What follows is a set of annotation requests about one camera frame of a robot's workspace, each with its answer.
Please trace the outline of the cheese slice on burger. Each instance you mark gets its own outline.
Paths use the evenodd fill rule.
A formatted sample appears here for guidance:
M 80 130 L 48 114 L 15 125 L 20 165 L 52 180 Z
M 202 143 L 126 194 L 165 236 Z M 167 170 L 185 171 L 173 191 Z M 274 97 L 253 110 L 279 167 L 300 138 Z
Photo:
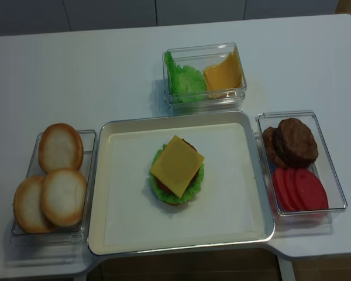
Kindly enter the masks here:
M 150 173 L 177 198 L 181 198 L 203 161 L 203 155 L 192 145 L 174 136 L 153 162 Z

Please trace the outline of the green lettuce in container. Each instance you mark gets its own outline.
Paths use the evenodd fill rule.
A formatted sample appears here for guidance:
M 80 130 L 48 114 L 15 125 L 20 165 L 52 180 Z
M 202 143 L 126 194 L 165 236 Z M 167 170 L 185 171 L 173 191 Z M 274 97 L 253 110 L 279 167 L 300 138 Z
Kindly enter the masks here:
M 207 90 L 204 76 L 192 66 L 176 64 L 171 53 L 165 52 L 164 62 L 170 79 L 170 95 L 173 103 L 203 101 L 202 92 Z

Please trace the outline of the cheese slices in container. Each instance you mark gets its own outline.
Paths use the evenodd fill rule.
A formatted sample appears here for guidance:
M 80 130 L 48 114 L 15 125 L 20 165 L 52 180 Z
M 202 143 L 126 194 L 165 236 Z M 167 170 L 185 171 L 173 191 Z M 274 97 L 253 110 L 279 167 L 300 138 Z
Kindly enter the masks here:
M 208 91 L 239 88 L 242 85 L 243 72 L 237 47 L 234 47 L 233 52 L 223 62 L 206 67 L 203 73 Z

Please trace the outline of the red tomato slice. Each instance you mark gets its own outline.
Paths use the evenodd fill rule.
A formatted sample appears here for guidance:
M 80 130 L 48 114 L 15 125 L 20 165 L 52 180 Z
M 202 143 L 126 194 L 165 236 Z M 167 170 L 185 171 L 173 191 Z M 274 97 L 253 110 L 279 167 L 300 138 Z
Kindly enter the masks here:
M 285 171 L 284 181 L 287 189 L 287 194 L 293 209 L 295 211 L 305 211 L 304 204 L 300 201 L 297 195 L 297 188 L 295 185 L 295 169 L 288 168 Z
M 274 189 L 277 197 L 283 209 L 286 211 L 295 211 L 294 205 L 292 204 L 290 197 L 287 193 L 287 187 L 284 181 L 285 169 L 282 167 L 276 168 L 273 173 Z
M 295 172 L 296 193 L 306 210 L 327 210 L 328 197 L 319 179 L 307 169 Z

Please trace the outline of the brown meat patty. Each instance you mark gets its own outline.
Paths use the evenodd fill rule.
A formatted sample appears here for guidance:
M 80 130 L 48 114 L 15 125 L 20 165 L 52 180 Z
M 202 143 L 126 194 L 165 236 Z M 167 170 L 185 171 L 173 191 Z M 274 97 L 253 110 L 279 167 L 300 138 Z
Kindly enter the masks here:
M 309 168 L 319 153 L 309 127 L 297 118 L 283 119 L 273 136 L 273 145 L 281 160 L 292 168 Z
M 277 167 L 287 168 L 287 164 L 279 157 L 273 142 L 273 136 L 276 128 L 268 127 L 264 130 L 262 137 L 264 142 L 264 147 L 266 150 L 267 157 L 271 162 L 277 165 Z

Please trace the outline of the lettuce leaf on burger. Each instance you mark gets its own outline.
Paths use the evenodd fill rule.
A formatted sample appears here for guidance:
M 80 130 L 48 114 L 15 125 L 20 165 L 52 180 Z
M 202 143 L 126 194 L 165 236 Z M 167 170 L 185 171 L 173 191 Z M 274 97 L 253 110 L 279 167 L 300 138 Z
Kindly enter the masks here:
M 160 201 L 166 201 L 169 203 L 185 204 L 185 203 L 191 201 L 201 191 L 202 182 L 203 182 L 204 176 L 205 176 L 203 162 L 201 163 L 199 168 L 200 168 L 199 175 L 198 175 L 196 181 L 194 182 L 194 184 L 190 188 L 186 188 L 186 190 L 184 191 L 184 193 L 182 194 L 181 197 L 178 197 L 174 193 L 169 194 L 169 193 L 166 193 L 163 190 L 161 190 L 157 186 L 157 182 L 156 182 L 157 177 L 151 171 L 149 171 L 149 182 L 151 184 L 154 195 Z

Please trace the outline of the clear lettuce cheese container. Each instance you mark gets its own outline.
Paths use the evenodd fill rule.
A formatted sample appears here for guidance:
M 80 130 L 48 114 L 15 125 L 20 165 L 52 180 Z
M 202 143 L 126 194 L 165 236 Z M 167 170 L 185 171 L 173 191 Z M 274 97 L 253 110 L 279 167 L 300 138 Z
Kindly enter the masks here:
M 192 66 L 199 70 L 204 76 L 203 70 L 211 65 L 220 64 L 224 61 L 230 52 L 233 52 L 235 43 L 222 43 L 207 46 L 185 47 L 178 49 L 168 49 L 176 64 L 183 66 Z M 164 99 L 168 109 L 174 115 L 196 114 L 208 111 L 230 111 L 239 110 L 245 99 L 247 82 L 240 60 L 243 72 L 242 85 L 239 88 L 202 92 L 203 101 L 173 103 L 170 95 L 170 79 L 168 78 L 167 66 L 164 62 L 163 53 L 163 82 L 164 82 Z

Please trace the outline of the bun half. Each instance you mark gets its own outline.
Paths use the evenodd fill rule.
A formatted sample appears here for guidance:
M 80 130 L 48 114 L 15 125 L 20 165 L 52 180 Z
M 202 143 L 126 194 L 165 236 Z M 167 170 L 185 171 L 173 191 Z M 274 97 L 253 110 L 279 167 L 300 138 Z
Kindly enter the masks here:
M 82 219 L 87 181 L 77 170 L 61 168 L 45 178 L 40 195 L 44 216 L 58 227 L 71 227 Z
M 43 132 L 38 161 L 45 173 L 61 168 L 79 170 L 83 155 L 80 134 L 72 126 L 64 123 L 52 124 Z
M 17 187 L 13 199 L 13 214 L 19 228 L 28 234 L 43 234 L 54 230 L 54 225 L 43 215 L 40 195 L 45 177 L 26 178 Z

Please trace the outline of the rear brown meat patty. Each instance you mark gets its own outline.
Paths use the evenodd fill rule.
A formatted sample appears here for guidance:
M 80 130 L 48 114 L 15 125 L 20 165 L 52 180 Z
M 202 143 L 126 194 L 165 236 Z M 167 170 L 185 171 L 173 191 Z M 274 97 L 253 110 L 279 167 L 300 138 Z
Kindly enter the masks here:
M 264 130 L 262 137 L 264 142 L 264 147 L 266 150 L 267 157 L 271 162 L 277 165 L 277 167 L 287 168 L 287 164 L 279 157 L 273 142 L 273 136 L 276 128 L 268 127 Z

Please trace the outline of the front brown meat patty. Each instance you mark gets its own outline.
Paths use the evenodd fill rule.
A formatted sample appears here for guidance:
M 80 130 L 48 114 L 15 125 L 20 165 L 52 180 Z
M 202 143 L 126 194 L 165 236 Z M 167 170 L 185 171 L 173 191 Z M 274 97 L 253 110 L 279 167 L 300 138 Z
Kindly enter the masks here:
M 281 160 L 292 168 L 309 168 L 319 153 L 309 127 L 297 118 L 283 119 L 273 136 L 273 145 Z

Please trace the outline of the right red tomato slice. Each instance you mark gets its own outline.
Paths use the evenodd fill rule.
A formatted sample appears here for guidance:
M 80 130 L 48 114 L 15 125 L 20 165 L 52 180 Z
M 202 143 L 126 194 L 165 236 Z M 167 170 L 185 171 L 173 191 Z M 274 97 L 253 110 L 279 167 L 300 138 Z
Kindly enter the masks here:
M 327 210 L 328 197 L 319 179 L 307 169 L 295 172 L 296 193 L 306 210 Z

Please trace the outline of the clear patty tomato container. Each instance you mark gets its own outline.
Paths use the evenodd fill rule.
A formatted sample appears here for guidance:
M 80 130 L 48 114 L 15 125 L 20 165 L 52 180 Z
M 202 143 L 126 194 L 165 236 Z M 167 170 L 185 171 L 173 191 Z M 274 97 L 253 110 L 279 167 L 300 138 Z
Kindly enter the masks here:
M 262 134 L 270 126 L 277 128 L 279 123 L 287 118 L 299 119 L 309 127 L 314 135 L 319 155 L 307 170 L 313 173 L 323 185 L 328 197 L 329 208 L 327 210 L 286 211 L 279 202 L 273 183 L 273 173 L 278 167 L 267 157 Z M 313 111 L 263 113 L 256 117 L 256 123 L 261 154 L 264 161 L 263 169 L 266 173 L 266 184 L 269 189 L 270 202 L 277 223 L 283 225 L 304 225 L 308 227 L 316 224 L 330 224 L 335 217 L 346 211 L 347 201 L 325 143 L 321 127 Z

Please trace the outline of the middle red tomato slice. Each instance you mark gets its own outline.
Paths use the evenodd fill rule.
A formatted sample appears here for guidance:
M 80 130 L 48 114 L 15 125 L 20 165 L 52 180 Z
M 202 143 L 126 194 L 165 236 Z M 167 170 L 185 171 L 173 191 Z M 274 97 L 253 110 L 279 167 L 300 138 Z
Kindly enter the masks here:
M 305 211 L 304 204 L 300 201 L 297 195 L 297 188 L 295 185 L 295 169 L 288 168 L 285 171 L 284 181 L 287 189 L 287 194 L 293 209 L 295 211 Z

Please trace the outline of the bottom bun of burger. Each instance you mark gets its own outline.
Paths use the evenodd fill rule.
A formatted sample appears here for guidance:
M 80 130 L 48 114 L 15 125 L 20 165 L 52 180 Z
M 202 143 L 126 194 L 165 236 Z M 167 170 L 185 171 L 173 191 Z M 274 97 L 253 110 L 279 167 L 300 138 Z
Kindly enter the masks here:
M 166 201 L 163 201 L 165 204 L 168 204 L 170 206 L 179 206 L 181 205 L 181 203 L 169 203 L 169 202 L 166 202 Z

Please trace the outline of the white rectangular serving tray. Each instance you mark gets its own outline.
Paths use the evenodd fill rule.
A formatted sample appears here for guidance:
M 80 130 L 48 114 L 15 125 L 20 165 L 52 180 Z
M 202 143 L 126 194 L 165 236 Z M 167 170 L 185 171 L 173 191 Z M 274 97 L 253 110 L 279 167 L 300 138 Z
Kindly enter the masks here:
M 204 156 L 201 191 L 161 202 L 149 182 L 156 152 L 173 136 Z M 100 132 L 88 246 L 95 255 L 262 244 L 274 234 L 248 116 L 241 111 L 112 121 Z

